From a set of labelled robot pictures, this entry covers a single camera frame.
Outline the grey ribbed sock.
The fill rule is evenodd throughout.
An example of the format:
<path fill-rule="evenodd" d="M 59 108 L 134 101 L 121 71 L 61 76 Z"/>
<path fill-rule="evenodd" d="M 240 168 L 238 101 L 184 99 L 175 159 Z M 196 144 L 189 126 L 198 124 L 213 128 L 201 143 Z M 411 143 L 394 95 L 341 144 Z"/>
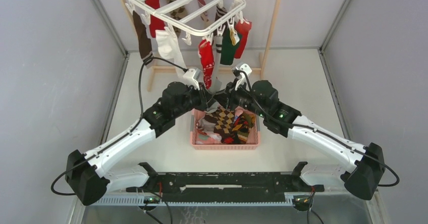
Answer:
<path fill-rule="evenodd" d="M 199 119 L 196 123 L 196 130 L 199 132 L 213 132 L 216 126 L 216 121 L 205 116 Z"/>

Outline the red black argyle sock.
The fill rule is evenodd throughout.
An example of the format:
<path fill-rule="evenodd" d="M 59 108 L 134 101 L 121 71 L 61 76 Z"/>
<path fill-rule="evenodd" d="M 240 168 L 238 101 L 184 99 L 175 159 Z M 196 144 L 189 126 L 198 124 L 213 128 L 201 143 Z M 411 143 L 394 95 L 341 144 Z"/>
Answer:
<path fill-rule="evenodd" d="M 230 132 L 222 138 L 223 144 L 246 144 L 250 133 L 250 122 L 241 114 L 233 123 Z"/>

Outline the pink patterned sock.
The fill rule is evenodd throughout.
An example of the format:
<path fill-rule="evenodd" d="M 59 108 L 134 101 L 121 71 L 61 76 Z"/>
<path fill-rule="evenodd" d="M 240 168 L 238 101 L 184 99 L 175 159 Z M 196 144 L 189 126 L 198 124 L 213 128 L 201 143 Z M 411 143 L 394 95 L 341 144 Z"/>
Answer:
<path fill-rule="evenodd" d="M 234 111 L 234 113 L 235 113 L 235 119 L 234 119 L 234 121 L 236 121 L 236 119 L 241 115 L 241 114 L 243 114 L 244 113 L 244 111 L 243 110 L 241 110 L 241 109 L 238 109 L 238 110 L 235 110 Z M 206 139 L 211 139 L 211 140 L 213 140 L 213 143 L 214 144 L 222 144 L 222 142 L 221 142 L 221 137 L 218 135 L 218 134 L 215 134 L 215 133 L 213 133 L 213 132 L 208 132 L 208 133 L 205 133 L 205 132 L 199 132 L 199 131 L 197 131 L 198 132 L 198 134 L 199 134 L 199 136 L 200 137 L 204 137 L 204 138 L 206 138 Z"/>

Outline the red white patterned sock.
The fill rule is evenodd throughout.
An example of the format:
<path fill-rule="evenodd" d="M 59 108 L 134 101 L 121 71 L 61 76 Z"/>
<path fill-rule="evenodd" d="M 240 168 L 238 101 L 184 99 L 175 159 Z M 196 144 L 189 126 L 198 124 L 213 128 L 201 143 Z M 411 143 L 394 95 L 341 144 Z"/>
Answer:
<path fill-rule="evenodd" d="M 203 81 L 205 87 L 209 89 L 212 85 L 212 73 L 215 66 L 212 43 L 203 39 L 198 46 L 198 55 L 202 66 Z"/>

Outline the pink plastic basket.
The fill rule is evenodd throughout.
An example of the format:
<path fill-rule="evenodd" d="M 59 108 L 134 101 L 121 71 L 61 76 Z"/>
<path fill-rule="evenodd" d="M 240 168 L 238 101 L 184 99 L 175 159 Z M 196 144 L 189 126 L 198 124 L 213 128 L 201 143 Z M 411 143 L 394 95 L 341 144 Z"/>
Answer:
<path fill-rule="evenodd" d="M 192 112 L 190 145 L 196 150 L 254 150 L 260 144 L 257 116 L 241 107 Z"/>

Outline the wooden hanger stand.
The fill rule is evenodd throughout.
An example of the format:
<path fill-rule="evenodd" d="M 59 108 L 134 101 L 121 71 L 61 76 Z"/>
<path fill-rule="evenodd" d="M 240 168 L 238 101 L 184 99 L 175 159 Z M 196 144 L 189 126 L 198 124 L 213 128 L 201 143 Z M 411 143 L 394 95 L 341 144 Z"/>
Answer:
<path fill-rule="evenodd" d="M 155 30 L 154 38 L 160 43 L 160 56 L 162 59 L 174 59 L 177 66 L 183 66 L 184 61 L 179 48 L 176 30 L 185 32 L 183 41 L 187 45 L 192 44 L 192 36 L 200 37 L 198 55 L 209 67 L 203 72 L 212 71 L 211 75 L 205 75 L 204 81 L 210 89 L 214 88 L 213 80 L 219 71 L 216 65 L 221 62 L 221 42 L 228 39 L 233 48 L 243 47 L 244 35 L 236 28 L 239 25 L 249 24 L 243 17 L 245 0 L 232 0 L 232 7 L 216 21 L 211 21 L 203 29 L 195 29 L 188 22 L 196 17 L 206 14 L 212 7 L 222 6 L 224 0 L 122 0 L 122 4 L 129 12 L 132 19 L 136 14 L 138 21 L 143 23 L 146 37 L 153 20 L 159 20 L 163 25 L 161 30 Z"/>

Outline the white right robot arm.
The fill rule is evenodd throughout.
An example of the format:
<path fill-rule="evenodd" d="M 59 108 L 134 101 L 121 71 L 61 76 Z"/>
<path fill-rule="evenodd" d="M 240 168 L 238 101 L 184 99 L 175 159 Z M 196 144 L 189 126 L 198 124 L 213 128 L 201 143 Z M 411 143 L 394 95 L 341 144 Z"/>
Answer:
<path fill-rule="evenodd" d="M 355 197 L 371 200 L 380 187 L 386 164 L 379 145 L 352 142 L 318 126 L 297 109 L 281 102 L 278 90 L 269 81 L 256 81 L 251 89 L 229 83 L 213 97 L 224 108 L 240 106 L 262 117 L 271 132 L 304 142 L 336 159 L 345 169 L 340 176 L 344 187 Z"/>

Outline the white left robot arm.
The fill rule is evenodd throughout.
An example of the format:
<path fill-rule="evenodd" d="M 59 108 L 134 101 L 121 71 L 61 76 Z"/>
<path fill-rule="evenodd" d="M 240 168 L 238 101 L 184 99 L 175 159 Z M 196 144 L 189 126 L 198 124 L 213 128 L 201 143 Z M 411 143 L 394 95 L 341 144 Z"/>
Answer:
<path fill-rule="evenodd" d="M 92 205 L 105 193 L 139 186 L 145 192 L 157 188 L 158 179 L 143 170 L 112 173 L 111 168 L 132 151 L 165 133 L 178 117 L 193 109 L 204 110 L 212 94 L 203 85 L 172 82 L 162 96 L 147 108 L 128 129 L 110 141 L 85 153 L 74 150 L 68 155 L 65 180 L 73 195 L 85 206 Z"/>

